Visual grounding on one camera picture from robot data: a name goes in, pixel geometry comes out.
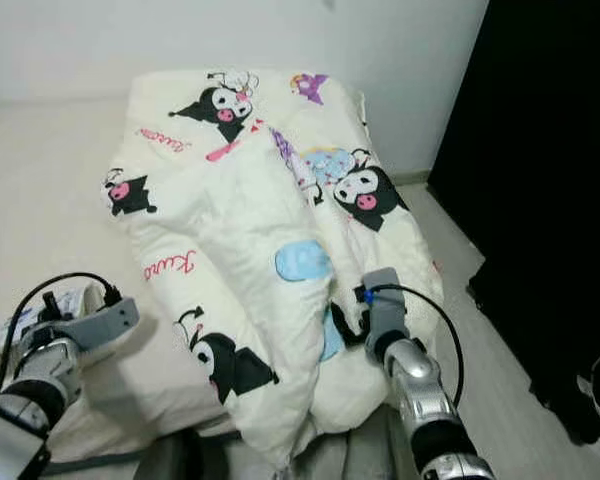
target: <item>white wall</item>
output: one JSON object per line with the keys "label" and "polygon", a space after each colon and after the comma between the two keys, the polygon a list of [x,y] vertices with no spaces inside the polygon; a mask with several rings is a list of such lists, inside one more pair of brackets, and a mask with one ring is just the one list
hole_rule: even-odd
{"label": "white wall", "polygon": [[0,102],[123,94],[149,70],[299,67],[367,96],[393,174],[431,167],[487,0],[0,0]]}

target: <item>baseboard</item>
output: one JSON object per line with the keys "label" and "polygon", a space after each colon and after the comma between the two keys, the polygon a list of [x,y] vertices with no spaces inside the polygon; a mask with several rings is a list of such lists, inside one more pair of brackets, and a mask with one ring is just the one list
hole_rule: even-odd
{"label": "baseboard", "polygon": [[417,170],[415,172],[390,174],[389,178],[396,187],[400,187],[402,185],[413,185],[414,183],[425,183],[430,173],[431,170]]}

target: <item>black cable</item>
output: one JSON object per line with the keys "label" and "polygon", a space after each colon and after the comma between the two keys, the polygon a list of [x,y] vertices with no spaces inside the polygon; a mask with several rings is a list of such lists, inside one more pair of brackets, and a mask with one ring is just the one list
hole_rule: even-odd
{"label": "black cable", "polygon": [[118,292],[116,287],[111,285],[104,278],[96,275],[95,273],[89,273],[89,272],[72,272],[72,273],[65,273],[63,275],[58,275],[56,277],[50,278],[49,280],[42,282],[36,288],[31,290],[29,293],[27,293],[27,295],[22,299],[22,301],[16,307],[16,311],[14,312],[13,316],[11,317],[11,321],[9,322],[9,329],[7,330],[7,337],[4,340],[4,346],[2,348],[2,355],[0,357],[0,390],[2,390],[4,378],[7,375],[7,368],[9,366],[9,355],[11,353],[11,344],[13,343],[13,335],[15,334],[16,326],[18,324],[18,320],[20,319],[20,315],[22,315],[22,311],[27,306],[29,301],[33,298],[33,296],[36,293],[40,292],[40,290],[42,290],[45,287],[48,287],[52,283],[60,282],[62,280],[66,280],[67,278],[73,278],[73,277],[87,277],[87,278],[91,278],[93,280],[97,280],[98,282],[100,282],[104,286],[104,290],[105,290],[104,301],[105,301],[106,305],[109,305],[109,306],[113,305],[121,298],[120,292]]}
{"label": "black cable", "polygon": [[416,297],[420,297],[422,300],[427,302],[436,311],[440,314],[440,316],[447,323],[447,327],[449,327],[449,332],[451,333],[451,337],[453,338],[453,344],[456,348],[456,355],[458,357],[458,385],[456,387],[456,393],[453,396],[453,404],[457,407],[460,403],[460,398],[462,397],[462,390],[464,389],[464,357],[462,355],[462,347],[460,346],[460,339],[458,338],[458,332],[456,332],[453,323],[449,316],[445,313],[445,311],[440,307],[436,302],[427,297],[424,293],[420,293],[413,288],[405,287],[403,285],[395,285],[392,283],[385,283],[383,285],[376,285],[369,289],[370,292],[379,292],[380,290],[402,290],[404,292],[409,292],[415,295]]}

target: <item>folded blanket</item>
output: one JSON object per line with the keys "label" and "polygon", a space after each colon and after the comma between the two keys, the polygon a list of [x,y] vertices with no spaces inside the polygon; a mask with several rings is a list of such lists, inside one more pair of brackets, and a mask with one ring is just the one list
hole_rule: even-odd
{"label": "folded blanket", "polygon": [[[176,332],[245,441],[276,466],[387,397],[361,346],[362,275],[392,266],[442,299],[364,122],[361,96],[326,75],[149,74],[133,84],[103,182]],[[426,344],[436,317],[406,303]]]}

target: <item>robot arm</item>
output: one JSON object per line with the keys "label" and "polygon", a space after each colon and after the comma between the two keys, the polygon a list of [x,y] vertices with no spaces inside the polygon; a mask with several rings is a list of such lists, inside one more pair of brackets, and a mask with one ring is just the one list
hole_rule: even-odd
{"label": "robot arm", "polygon": [[24,333],[25,354],[13,382],[0,392],[0,479],[40,475],[51,456],[49,432],[81,392],[78,355],[119,337],[138,318],[133,299],[123,298],[91,315],[37,323]]}
{"label": "robot arm", "polygon": [[[364,276],[367,291],[397,285],[392,268]],[[371,300],[367,354],[384,366],[399,402],[416,468],[423,480],[495,480],[476,454],[453,403],[442,388],[440,367],[410,338],[404,326],[404,296],[382,291]]]}

